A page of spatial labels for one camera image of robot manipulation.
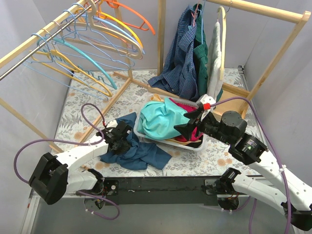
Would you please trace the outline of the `magenta garment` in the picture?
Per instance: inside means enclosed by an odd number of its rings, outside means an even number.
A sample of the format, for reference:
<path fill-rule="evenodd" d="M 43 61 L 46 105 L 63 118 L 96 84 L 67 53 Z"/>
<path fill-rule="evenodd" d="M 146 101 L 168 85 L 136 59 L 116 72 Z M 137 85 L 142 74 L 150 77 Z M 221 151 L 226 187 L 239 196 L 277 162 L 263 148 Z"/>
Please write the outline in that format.
<path fill-rule="evenodd" d="M 191 105 L 187 105 L 187 104 L 183 104 L 183 103 L 179 103 L 174 101 L 173 99 L 170 99 L 173 103 L 175 103 L 177 106 L 183 108 L 184 110 L 186 110 L 187 112 L 191 112 L 197 109 L 197 107 L 191 106 Z M 202 136 L 202 134 L 196 135 L 196 130 L 197 128 L 195 128 L 192 132 L 191 138 L 189 140 L 187 140 L 184 136 L 180 135 L 175 137 L 176 141 L 179 142 L 195 142 L 198 141 L 199 138 Z"/>

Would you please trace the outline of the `thin light blue wire hanger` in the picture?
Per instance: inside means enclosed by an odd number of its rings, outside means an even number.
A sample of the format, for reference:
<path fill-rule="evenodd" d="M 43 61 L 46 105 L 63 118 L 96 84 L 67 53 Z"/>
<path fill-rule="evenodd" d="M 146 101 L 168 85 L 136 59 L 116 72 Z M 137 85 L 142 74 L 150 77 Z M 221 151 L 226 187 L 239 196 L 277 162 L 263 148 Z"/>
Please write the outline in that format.
<path fill-rule="evenodd" d="M 45 66 L 54 72 L 64 75 L 86 87 L 88 89 L 95 91 L 97 94 L 91 94 L 84 90 L 78 89 L 78 91 L 91 95 L 93 97 L 99 98 L 99 99 L 108 99 L 113 96 L 112 92 L 107 88 L 108 86 L 116 89 L 116 84 L 112 80 L 109 74 L 106 73 L 105 70 L 101 69 L 101 72 L 104 74 L 104 76 L 108 79 L 109 83 L 106 83 L 103 81 L 103 77 L 99 77 L 97 79 L 94 77 L 94 74 L 89 71 L 83 70 L 83 67 L 80 65 L 74 64 L 67 56 L 63 53 L 61 53 L 59 50 L 55 48 L 55 44 L 61 44 L 63 46 L 69 47 L 75 52 L 79 54 L 80 57 L 88 60 L 93 65 L 95 65 L 97 68 L 100 68 L 100 66 L 95 62 L 92 58 L 90 58 L 85 52 L 78 49 L 77 47 L 65 42 L 63 39 L 60 39 L 58 37 L 51 39 L 48 41 L 47 36 L 40 36 L 38 34 L 33 34 L 35 37 L 38 38 L 37 40 L 37 46 L 40 45 L 40 43 L 45 42 L 45 45 L 40 48 L 38 51 L 36 51 L 32 56 L 31 59 L 27 59 L 25 62 L 23 62 L 23 65 L 40 73 L 41 75 L 52 79 L 62 85 L 64 85 L 63 82 L 59 81 L 58 79 L 55 79 L 46 73 L 43 73 L 32 66 L 30 64 L 40 64 L 42 66 Z"/>

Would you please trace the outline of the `beige t shirt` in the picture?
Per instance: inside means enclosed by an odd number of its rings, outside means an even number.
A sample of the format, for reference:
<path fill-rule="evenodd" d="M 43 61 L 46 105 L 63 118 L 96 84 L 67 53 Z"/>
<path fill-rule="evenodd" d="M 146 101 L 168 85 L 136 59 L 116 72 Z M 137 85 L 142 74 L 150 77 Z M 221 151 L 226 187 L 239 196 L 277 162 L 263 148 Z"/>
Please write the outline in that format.
<path fill-rule="evenodd" d="M 153 96 L 150 98 L 150 101 L 164 102 L 164 99 L 161 98 L 158 94 L 153 94 Z M 181 144 L 181 145 L 187 145 L 191 143 L 190 141 L 181 141 L 178 139 L 178 137 L 166 139 L 166 141 Z"/>

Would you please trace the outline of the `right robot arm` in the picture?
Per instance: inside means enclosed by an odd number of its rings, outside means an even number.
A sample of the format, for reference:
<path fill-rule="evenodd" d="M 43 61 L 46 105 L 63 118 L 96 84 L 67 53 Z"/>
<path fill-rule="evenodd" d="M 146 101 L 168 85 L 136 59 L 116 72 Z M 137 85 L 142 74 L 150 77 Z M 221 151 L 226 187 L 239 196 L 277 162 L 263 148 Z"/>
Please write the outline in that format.
<path fill-rule="evenodd" d="M 186 139 L 193 130 L 229 145 L 228 152 L 236 160 L 260 173 L 272 185 L 268 186 L 229 168 L 219 178 L 217 191 L 227 194 L 244 193 L 260 200 L 291 219 L 295 227 L 309 231 L 312 228 L 312 188 L 285 167 L 258 138 L 245 132 L 247 122 L 236 111 L 226 111 L 221 120 L 212 113 L 202 116 L 203 110 L 185 114 L 186 124 L 174 126 Z"/>

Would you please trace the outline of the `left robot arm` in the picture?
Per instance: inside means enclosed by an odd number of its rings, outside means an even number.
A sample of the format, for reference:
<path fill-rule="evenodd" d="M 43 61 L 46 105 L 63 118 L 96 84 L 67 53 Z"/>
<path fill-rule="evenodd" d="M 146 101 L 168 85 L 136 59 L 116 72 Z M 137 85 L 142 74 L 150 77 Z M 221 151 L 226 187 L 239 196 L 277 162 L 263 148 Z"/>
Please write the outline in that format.
<path fill-rule="evenodd" d="M 95 169 L 78 168 L 106 153 L 123 153 L 130 148 L 127 136 L 132 127 L 126 122 L 112 121 L 83 146 L 63 153 L 45 153 L 36 165 L 28 184 L 41 198 L 52 205 L 65 194 L 79 191 L 100 195 L 104 191 L 104 176 Z"/>

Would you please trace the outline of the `teal t shirt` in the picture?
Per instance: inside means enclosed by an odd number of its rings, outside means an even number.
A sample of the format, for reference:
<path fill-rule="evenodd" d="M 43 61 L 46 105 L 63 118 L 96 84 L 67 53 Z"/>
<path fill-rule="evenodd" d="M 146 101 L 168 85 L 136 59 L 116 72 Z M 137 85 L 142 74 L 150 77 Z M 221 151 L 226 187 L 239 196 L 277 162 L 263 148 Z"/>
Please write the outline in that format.
<path fill-rule="evenodd" d="M 186 110 L 166 97 L 163 101 L 149 101 L 140 111 L 137 131 L 147 138 L 166 140 L 180 135 L 174 126 L 186 124 Z"/>

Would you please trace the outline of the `dark blue garment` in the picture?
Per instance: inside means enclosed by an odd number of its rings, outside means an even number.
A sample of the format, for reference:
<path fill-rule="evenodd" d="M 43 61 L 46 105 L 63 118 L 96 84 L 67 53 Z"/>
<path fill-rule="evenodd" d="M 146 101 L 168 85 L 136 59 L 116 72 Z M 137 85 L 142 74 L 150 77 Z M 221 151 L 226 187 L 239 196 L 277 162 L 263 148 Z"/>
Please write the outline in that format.
<path fill-rule="evenodd" d="M 170 161 L 172 156 L 159 148 L 155 143 L 139 141 L 134 132 L 127 136 L 130 149 L 122 154 L 107 152 L 100 156 L 100 160 L 105 163 L 116 163 L 129 170 L 142 171 L 151 165 L 162 170 Z"/>

